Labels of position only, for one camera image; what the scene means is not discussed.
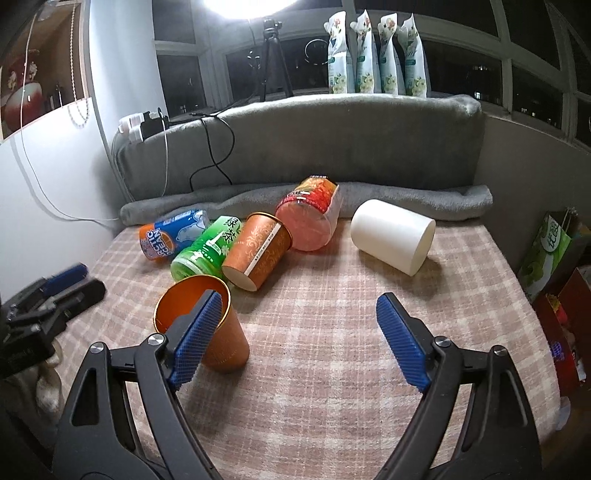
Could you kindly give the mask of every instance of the snack bag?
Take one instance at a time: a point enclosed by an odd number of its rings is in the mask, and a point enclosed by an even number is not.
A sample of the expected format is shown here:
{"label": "snack bag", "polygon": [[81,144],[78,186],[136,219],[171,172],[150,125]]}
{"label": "snack bag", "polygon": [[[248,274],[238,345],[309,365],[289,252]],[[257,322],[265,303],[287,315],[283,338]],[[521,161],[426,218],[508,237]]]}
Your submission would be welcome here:
{"label": "snack bag", "polygon": [[337,12],[324,24],[329,40],[329,93],[353,93],[355,76],[353,60],[347,48],[345,12]]}
{"label": "snack bag", "polygon": [[423,42],[414,23],[414,15],[398,29],[398,41],[404,50],[406,93],[413,97],[427,98],[427,69]]}
{"label": "snack bag", "polygon": [[379,75],[384,93],[404,95],[404,76],[394,48],[394,34],[397,29],[398,14],[386,15],[380,19],[378,32],[382,48],[379,53]]}
{"label": "snack bag", "polygon": [[363,11],[356,22],[351,22],[351,28],[357,33],[355,92],[382,93],[382,85],[379,80],[378,50],[375,47],[367,10]]}

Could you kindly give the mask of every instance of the blue gripper pad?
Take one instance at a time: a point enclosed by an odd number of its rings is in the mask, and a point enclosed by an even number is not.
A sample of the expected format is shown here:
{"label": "blue gripper pad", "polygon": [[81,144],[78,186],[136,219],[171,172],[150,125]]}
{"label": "blue gripper pad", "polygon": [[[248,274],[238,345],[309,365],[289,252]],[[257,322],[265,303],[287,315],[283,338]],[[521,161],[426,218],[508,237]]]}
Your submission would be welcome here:
{"label": "blue gripper pad", "polygon": [[406,381],[423,393],[431,384],[427,375],[426,355],[402,317],[384,294],[375,307],[379,327],[398,361]]}
{"label": "blue gripper pad", "polygon": [[174,353],[173,373],[168,379],[178,390],[190,382],[222,318],[222,296],[215,292],[201,309]]}
{"label": "blue gripper pad", "polygon": [[54,295],[57,295],[59,292],[67,288],[70,288],[72,285],[75,285],[78,282],[84,280],[87,275],[88,268],[86,268],[86,265],[81,263],[73,265],[72,267],[64,270],[63,272],[59,272],[53,277],[46,279],[45,284],[41,288],[43,296],[47,299],[49,297],[53,297]]}

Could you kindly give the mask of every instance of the white paper cup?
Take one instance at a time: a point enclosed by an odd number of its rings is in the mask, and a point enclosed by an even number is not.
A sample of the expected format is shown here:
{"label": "white paper cup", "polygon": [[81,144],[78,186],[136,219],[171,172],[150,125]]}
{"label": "white paper cup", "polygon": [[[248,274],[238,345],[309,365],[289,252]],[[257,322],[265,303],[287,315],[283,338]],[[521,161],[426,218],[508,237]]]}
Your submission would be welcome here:
{"label": "white paper cup", "polygon": [[427,258],[434,235],[435,220],[381,200],[368,200],[351,220],[357,248],[410,276]]}

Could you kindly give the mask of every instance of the checkered blanket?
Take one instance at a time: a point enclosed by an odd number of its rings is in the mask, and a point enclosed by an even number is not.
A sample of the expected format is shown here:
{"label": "checkered blanket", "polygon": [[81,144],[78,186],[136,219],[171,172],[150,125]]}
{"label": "checkered blanket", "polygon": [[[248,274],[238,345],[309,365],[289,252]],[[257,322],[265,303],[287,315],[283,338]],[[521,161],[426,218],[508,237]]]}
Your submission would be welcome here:
{"label": "checkered blanket", "polygon": [[[373,478],[420,400],[375,318],[392,291],[434,335],[487,351],[505,345],[531,403],[540,440],[554,430],[558,388],[538,320],[490,234],[478,222],[438,224],[415,277],[359,252],[340,221],[317,253],[290,251],[261,290],[232,290],[251,346],[241,372],[204,367],[179,392],[193,431],[226,479]],[[92,270],[107,297],[61,336],[60,374],[69,390],[88,346],[140,343],[152,332],[156,302],[173,284],[167,265],[144,258],[137,228],[113,242]],[[142,442],[155,444],[137,386],[132,409]],[[436,463],[449,459],[469,396],[459,400]]]}

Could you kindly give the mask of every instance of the window frame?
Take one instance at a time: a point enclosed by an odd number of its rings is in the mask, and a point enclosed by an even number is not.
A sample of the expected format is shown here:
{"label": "window frame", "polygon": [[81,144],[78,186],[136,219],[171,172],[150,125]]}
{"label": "window frame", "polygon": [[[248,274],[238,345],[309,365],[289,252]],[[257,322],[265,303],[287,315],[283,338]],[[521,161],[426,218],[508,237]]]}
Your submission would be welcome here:
{"label": "window frame", "polygon": [[[560,11],[549,0],[544,0],[558,50],[560,68],[556,68],[534,53],[514,44],[511,41],[511,33],[502,0],[489,1],[495,18],[498,37],[472,27],[440,18],[427,17],[425,15],[415,15],[417,29],[425,40],[475,51],[501,61],[503,107],[495,106],[495,108],[490,108],[488,105],[485,105],[486,102],[482,102],[485,112],[499,118],[510,119],[516,123],[535,128],[566,140],[571,145],[591,151],[591,147],[576,139],[578,100],[581,99],[591,103],[591,95],[579,92],[577,89],[576,71],[569,33],[577,41],[590,62],[591,50],[586,47],[580,36]],[[325,17],[328,19],[328,17],[340,10],[345,10],[348,18],[356,18],[355,0],[342,0],[341,4],[341,8],[319,8],[286,11],[282,13],[281,19],[288,20],[284,23],[284,28],[281,30],[282,40],[325,34],[324,28],[319,24],[318,19]],[[217,26],[222,27],[225,21],[220,20],[212,12],[207,12],[206,15],[203,15],[203,12],[199,11],[199,8],[199,0],[191,0],[195,44],[154,40],[154,48],[157,55],[199,57],[203,90],[207,104],[215,108],[222,108],[234,100],[230,86],[226,55],[251,46],[252,36],[248,24],[245,21],[243,26],[235,29],[231,44],[228,44],[227,41],[217,42],[216,45],[221,46],[216,51],[212,51],[209,48],[209,45],[213,43],[211,38],[212,33],[208,27],[211,27],[216,21],[219,22]],[[380,17],[391,13],[391,11],[370,10],[368,13],[372,23],[377,25]],[[289,20],[294,20],[298,17],[298,21],[289,22]],[[356,38],[351,29],[348,28],[347,33],[349,36],[350,53],[355,58]],[[262,42],[262,31],[259,28],[255,29],[255,41],[257,44]],[[562,92],[562,120],[560,129],[552,127],[542,120],[513,111],[513,65],[526,70],[528,73],[531,73]],[[440,92],[435,93],[437,96],[445,95],[440,94]]]}

